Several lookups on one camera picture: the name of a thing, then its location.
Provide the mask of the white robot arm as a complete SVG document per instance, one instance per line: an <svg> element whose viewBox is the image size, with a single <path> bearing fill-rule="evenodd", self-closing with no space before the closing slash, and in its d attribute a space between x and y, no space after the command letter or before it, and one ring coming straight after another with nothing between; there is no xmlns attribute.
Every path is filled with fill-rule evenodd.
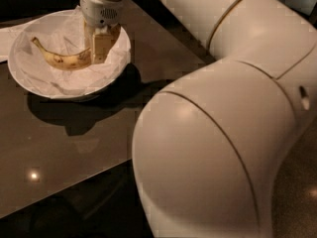
<svg viewBox="0 0 317 238"><path fill-rule="evenodd" d="M159 91L132 160L155 238L272 238L278 169L316 115L316 29L278 0L159 0L213 62Z"/></svg>

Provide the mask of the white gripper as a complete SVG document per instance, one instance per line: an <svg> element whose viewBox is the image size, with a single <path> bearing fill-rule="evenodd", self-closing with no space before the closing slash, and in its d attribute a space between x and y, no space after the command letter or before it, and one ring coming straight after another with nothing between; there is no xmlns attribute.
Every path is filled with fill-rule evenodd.
<svg viewBox="0 0 317 238"><path fill-rule="evenodd" d="M103 63L107 59L120 36L121 26L117 23L122 5L123 0L80 0L85 19L84 44L87 49L91 47L92 62L95 64Z"/></svg>

